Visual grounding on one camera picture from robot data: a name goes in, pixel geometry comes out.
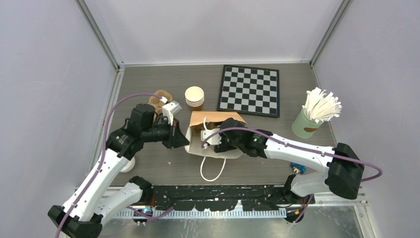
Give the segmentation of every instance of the green container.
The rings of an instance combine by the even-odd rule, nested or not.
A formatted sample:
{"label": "green container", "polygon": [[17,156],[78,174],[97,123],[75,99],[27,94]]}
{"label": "green container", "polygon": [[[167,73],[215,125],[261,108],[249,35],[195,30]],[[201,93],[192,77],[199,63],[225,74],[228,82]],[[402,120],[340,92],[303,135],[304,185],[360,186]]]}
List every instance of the green container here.
{"label": "green container", "polygon": [[309,138],[322,125],[322,122],[316,123],[306,117],[303,109],[292,123],[293,132],[300,138]]}

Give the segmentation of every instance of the brown paper bag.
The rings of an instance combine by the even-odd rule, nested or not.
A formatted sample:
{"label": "brown paper bag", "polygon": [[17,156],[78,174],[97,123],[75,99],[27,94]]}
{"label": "brown paper bag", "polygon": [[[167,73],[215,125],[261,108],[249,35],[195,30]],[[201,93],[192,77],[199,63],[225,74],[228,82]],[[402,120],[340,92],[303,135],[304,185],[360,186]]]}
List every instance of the brown paper bag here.
{"label": "brown paper bag", "polygon": [[244,126],[247,125],[245,120],[239,114],[234,112],[192,112],[190,126],[188,127],[187,133],[185,134],[185,137],[190,141],[190,144],[185,146],[185,150],[190,154],[213,158],[239,158],[243,154],[243,152],[239,149],[215,153],[214,145],[208,146],[207,149],[201,148],[202,141],[200,138],[200,133],[201,130],[204,129],[203,121],[205,117],[207,117],[206,126],[209,130],[216,128],[216,126],[214,125],[215,123],[223,122],[228,118],[238,120],[242,122]]}

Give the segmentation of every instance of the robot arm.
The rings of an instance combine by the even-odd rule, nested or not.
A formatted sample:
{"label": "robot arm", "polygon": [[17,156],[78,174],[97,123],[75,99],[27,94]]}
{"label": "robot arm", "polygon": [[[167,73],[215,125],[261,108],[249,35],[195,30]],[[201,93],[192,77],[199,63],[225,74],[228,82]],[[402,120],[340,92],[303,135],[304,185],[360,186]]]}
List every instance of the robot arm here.
{"label": "robot arm", "polygon": [[[225,120],[220,125],[220,129],[230,127],[244,126],[232,118]],[[364,171],[363,165],[287,146],[287,144],[293,144],[307,149],[338,154],[358,160],[359,158],[348,145],[338,143],[336,148],[309,145],[283,138],[270,131],[258,131],[283,141],[285,144],[279,144],[274,140],[269,140],[264,136],[250,131],[231,130],[225,131],[222,135],[222,141],[228,143],[228,146],[215,146],[215,151],[223,151],[220,150],[221,147],[238,148],[251,157],[282,159],[316,170],[312,174],[290,175],[288,177],[283,194],[285,199],[291,203],[295,203],[309,194],[327,191],[331,191],[343,198],[356,199]]]}
{"label": "robot arm", "polygon": [[[154,122],[154,116],[153,106],[138,104],[132,110],[130,119],[126,120],[126,124],[109,135],[102,169],[64,222],[62,231],[65,234],[72,238],[98,237],[103,225],[126,206],[151,199],[152,185],[136,176],[119,192],[101,201],[111,182],[134,154],[143,148],[145,142],[161,141],[168,149],[189,144],[180,131],[177,119],[166,118],[167,121],[159,124]],[[55,205],[49,210],[48,216],[57,227],[96,169],[97,166],[94,166],[80,187],[62,206]]]}

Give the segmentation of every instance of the checkered board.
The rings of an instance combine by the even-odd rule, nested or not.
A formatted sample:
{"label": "checkered board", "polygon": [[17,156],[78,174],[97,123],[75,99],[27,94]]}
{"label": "checkered board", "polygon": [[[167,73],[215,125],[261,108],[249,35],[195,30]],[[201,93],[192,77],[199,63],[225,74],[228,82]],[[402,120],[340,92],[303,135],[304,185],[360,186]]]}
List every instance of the checkered board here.
{"label": "checkered board", "polygon": [[279,71],[225,65],[217,110],[280,117]]}

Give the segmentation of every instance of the small white object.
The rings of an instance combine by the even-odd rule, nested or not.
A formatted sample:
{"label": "small white object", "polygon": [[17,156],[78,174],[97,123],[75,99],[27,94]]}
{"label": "small white object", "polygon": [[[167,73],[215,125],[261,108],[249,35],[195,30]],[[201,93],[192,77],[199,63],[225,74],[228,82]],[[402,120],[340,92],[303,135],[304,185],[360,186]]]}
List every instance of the small white object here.
{"label": "small white object", "polygon": [[173,115],[181,109],[181,106],[176,101],[172,101],[162,107],[163,116],[168,118],[168,124],[173,125]]}
{"label": "small white object", "polygon": [[121,169],[120,173],[126,173],[134,168],[134,165],[136,165],[136,159],[133,157],[128,164]]}
{"label": "small white object", "polygon": [[301,170],[296,167],[293,167],[293,172],[296,174],[300,174]]}
{"label": "small white object", "polygon": [[166,97],[162,97],[162,98],[160,99],[160,101],[162,101],[163,103],[167,103],[167,102],[168,102],[168,99],[167,99]]}
{"label": "small white object", "polygon": [[[207,129],[207,127],[206,127],[206,119],[207,119],[207,117],[205,117],[203,119],[203,127],[204,127],[204,130],[201,130],[201,135],[200,135],[201,136],[201,141],[204,141],[205,139],[207,139],[207,137],[209,137],[213,133],[216,133],[216,132],[220,131],[220,128],[215,128],[213,130]],[[212,138],[210,138],[210,140],[208,140],[207,143],[210,144],[210,145],[219,145],[219,144],[222,143],[221,140],[222,140],[222,137],[220,136],[220,134],[218,134],[218,135],[213,136]]]}

